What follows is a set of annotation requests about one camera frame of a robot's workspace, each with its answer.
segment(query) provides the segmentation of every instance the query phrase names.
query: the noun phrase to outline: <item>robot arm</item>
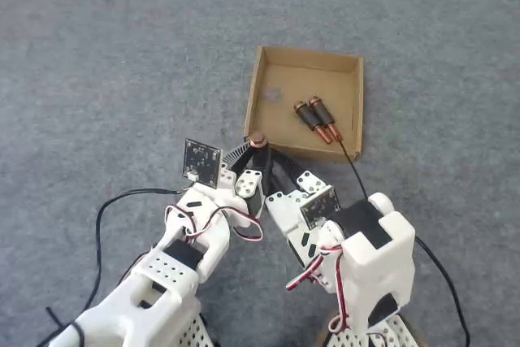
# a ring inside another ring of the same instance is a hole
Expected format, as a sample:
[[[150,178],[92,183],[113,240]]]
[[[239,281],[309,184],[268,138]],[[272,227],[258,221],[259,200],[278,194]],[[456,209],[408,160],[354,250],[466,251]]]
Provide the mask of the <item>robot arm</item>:
[[[337,333],[350,328],[365,335],[410,300],[414,280],[414,228],[382,193],[342,208],[334,188],[309,171],[291,167],[298,188],[273,193],[266,207],[304,271],[286,288],[305,279],[338,297],[339,314],[329,323]]]
[[[223,163],[219,150],[187,140],[184,174],[195,183],[176,205],[167,208],[161,240],[114,291],[75,321],[86,345],[213,345],[200,317],[197,288],[210,278],[227,252],[230,229],[246,240],[261,240],[257,218],[265,198],[264,170],[245,169],[244,165],[237,178],[237,172]],[[241,233],[251,224],[260,235]],[[77,345],[81,345],[80,335],[73,326],[50,343],[51,347]]]

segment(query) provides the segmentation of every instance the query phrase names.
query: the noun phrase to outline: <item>gray carpet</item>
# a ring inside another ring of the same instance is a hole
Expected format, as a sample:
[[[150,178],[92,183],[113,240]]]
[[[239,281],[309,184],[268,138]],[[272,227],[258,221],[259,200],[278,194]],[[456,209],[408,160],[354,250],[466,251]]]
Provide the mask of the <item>gray carpet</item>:
[[[444,261],[474,346],[518,345],[520,0],[0,0],[0,345],[34,345],[93,285],[93,222],[126,189],[180,188],[184,138],[241,140],[257,45],[366,59],[359,171]],[[344,164],[310,163],[348,205]],[[172,198],[113,205],[99,298],[163,232]],[[200,288],[223,346],[312,345],[334,297],[267,215]],[[430,346],[463,345],[446,283],[417,249],[405,308]]]

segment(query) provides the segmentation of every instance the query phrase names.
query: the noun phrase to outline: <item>open box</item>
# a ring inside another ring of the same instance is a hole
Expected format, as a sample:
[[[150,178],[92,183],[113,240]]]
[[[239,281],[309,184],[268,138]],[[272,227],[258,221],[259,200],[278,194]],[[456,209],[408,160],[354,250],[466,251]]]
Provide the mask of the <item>open box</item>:
[[[258,130],[271,146],[303,158],[344,161],[340,146],[325,144],[300,120],[297,101],[318,95],[336,120],[351,158],[361,153],[363,58],[346,54],[260,46],[254,65],[244,133]]]

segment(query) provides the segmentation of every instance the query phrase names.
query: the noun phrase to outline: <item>circuit board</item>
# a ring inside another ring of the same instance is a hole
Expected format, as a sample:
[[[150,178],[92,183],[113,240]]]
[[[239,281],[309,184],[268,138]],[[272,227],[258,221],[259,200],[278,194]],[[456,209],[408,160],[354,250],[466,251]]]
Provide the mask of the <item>circuit board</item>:
[[[340,201],[333,187],[325,188],[322,192],[314,194],[301,205],[300,211],[309,229],[316,227],[320,219],[327,218],[341,210]]]
[[[190,179],[196,177],[198,183],[216,189],[221,156],[222,150],[187,138],[182,175]]]

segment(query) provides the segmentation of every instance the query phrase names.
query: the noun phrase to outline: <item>copper tip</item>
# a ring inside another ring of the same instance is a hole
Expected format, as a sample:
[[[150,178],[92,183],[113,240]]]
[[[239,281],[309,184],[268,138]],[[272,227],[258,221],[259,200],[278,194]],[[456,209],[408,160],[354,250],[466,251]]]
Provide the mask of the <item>copper tip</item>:
[[[249,136],[249,143],[253,148],[262,148],[267,144],[267,137],[264,133],[255,130]]]
[[[318,95],[313,95],[311,99],[309,99],[309,106],[314,106],[316,103],[321,102],[322,98]]]
[[[341,136],[340,131],[334,124],[327,125],[328,130],[331,131],[332,135],[334,136],[334,139],[338,142],[343,141],[343,136]]]
[[[330,144],[332,142],[331,137],[328,135],[327,131],[321,126],[317,126],[314,128],[314,131],[319,134],[319,136],[327,143]]]
[[[300,109],[300,107],[305,106],[305,105],[306,105],[305,102],[298,101],[298,102],[296,102],[296,103],[294,104],[294,110],[295,110],[295,111],[298,111],[298,110]]]

